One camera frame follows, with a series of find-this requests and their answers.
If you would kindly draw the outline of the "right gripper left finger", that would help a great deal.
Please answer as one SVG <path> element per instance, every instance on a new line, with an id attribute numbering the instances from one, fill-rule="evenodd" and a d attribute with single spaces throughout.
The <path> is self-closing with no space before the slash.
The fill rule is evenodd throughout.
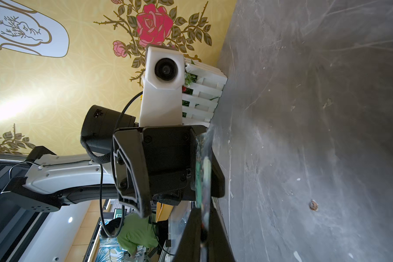
<path id="1" fill-rule="evenodd" d="M 202 230 L 201 209 L 193 208 L 173 262 L 199 262 Z"/>

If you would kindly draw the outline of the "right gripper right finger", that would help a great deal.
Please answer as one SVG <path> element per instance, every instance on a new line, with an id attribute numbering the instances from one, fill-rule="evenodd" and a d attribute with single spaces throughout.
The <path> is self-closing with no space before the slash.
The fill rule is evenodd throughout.
<path id="1" fill-rule="evenodd" d="M 215 202 L 211 200 L 210 220 L 208 231 L 208 261 L 234 262 L 235 258 L 223 226 L 222 217 L 216 209 Z"/>

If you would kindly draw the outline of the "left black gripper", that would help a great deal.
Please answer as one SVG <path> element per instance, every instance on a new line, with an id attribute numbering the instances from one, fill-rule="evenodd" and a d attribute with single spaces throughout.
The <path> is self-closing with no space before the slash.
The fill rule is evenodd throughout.
<path id="1" fill-rule="evenodd" d="M 97 105 L 86 114 L 81 142 L 109 155 L 121 204 L 149 216 L 151 201 L 177 206 L 195 198 L 196 127 L 139 127 L 135 118 Z M 212 151 L 211 196 L 222 198 L 226 181 Z"/>

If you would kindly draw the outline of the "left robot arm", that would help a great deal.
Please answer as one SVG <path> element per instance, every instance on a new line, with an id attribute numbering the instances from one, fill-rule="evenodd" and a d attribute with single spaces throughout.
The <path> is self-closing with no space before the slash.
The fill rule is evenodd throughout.
<path id="1" fill-rule="evenodd" d="M 89 155 L 58 156 L 38 146 L 28 156 L 27 174 L 10 179 L 2 194 L 34 212 L 117 198 L 147 217 L 152 202 L 195 200 L 197 147 L 206 131 L 200 125 L 139 127 L 133 116 L 94 105 L 81 140 L 106 163 Z"/>

